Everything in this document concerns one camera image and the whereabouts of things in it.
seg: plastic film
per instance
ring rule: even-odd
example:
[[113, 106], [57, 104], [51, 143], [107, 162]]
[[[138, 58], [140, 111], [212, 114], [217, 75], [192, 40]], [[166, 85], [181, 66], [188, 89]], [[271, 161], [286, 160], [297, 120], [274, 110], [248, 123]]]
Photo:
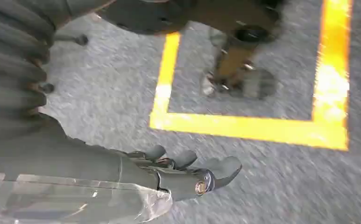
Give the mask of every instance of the plastic film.
[[168, 193], [130, 183], [0, 178], [0, 224], [142, 223], [166, 213], [172, 203]]

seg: yellow tape line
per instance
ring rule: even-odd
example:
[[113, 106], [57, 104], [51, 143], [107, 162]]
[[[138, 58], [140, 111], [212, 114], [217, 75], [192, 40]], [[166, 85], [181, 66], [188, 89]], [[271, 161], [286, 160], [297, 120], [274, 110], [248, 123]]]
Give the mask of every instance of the yellow tape line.
[[167, 113], [180, 41], [175, 33], [166, 38], [150, 127], [347, 151], [351, 4], [351, 0], [324, 2], [312, 121]]

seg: metal bolt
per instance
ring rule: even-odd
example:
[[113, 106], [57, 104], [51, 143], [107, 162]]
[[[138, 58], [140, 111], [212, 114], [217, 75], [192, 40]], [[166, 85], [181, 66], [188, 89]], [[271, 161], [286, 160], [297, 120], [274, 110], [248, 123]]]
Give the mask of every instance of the metal bolt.
[[195, 192], [197, 193], [197, 195], [203, 195], [205, 194], [205, 189], [206, 189], [206, 184], [203, 181], [199, 181], [196, 185], [195, 185]]

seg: robotic hand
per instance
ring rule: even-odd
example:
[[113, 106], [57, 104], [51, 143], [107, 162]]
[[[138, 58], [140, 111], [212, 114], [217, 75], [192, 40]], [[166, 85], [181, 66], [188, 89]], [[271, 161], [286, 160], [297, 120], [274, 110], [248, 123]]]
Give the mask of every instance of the robotic hand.
[[[76, 211], [53, 213], [50, 208], [47, 213], [46, 204], [33, 208], [32, 205], [36, 205], [39, 200], [53, 202], [57, 199], [51, 195], [57, 190], [57, 184], [63, 183], [49, 182], [47, 177], [74, 180], [72, 184], [82, 180], [98, 182], [94, 186], [99, 192], [103, 189], [118, 189], [102, 186], [103, 183], [116, 183], [116, 186], [128, 184], [153, 192], [169, 193], [173, 200], [179, 201], [226, 186], [239, 173], [241, 163], [235, 157], [227, 157], [222, 161], [212, 159], [202, 167], [191, 168], [190, 165], [197, 158], [191, 151], [176, 158], [162, 159], [165, 154], [163, 147], [155, 147], [147, 152], [125, 153], [87, 146], [80, 140], [67, 137], [54, 118], [38, 112], [38, 107], [46, 103], [45, 95], [37, 88], [38, 83], [46, 79], [46, 73], [40, 66], [49, 60], [49, 49], [56, 30], [75, 18], [113, 2], [0, 1], [0, 217], [75, 221], [81, 214], [88, 217], [96, 213], [93, 209], [97, 209], [97, 206], [94, 208], [88, 204], [92, 200], [102, 200], [100, 197], [105, 195], [103, 193], [97, 197], [94, 193], [95, 196], [86, 199], [88, 203], [76, 198], [78, 203], [83, 201]], [[40, 190], [33, 189], [39, 195], [34, 198], [30, 196], [32, 189], [17, 188], [16, 182], [51, 185], [46, 188], [39, 186]], [[22, 193], [25, 189], [28, 189], [28, 193]], [[129, 191], [118, 194], [128, 195]], [[131, 215], [135, 216], [140, 214], [141, 209], [134, 200], [121, 198], [125, 200], [120, 202], [121, 207], [125, 207], [127, 212], [112, 214], [114, 217], [109, 219], [120, 220], [126, 213], [134, 213]], [[102, 214], [94, 217], [108, 220]]]

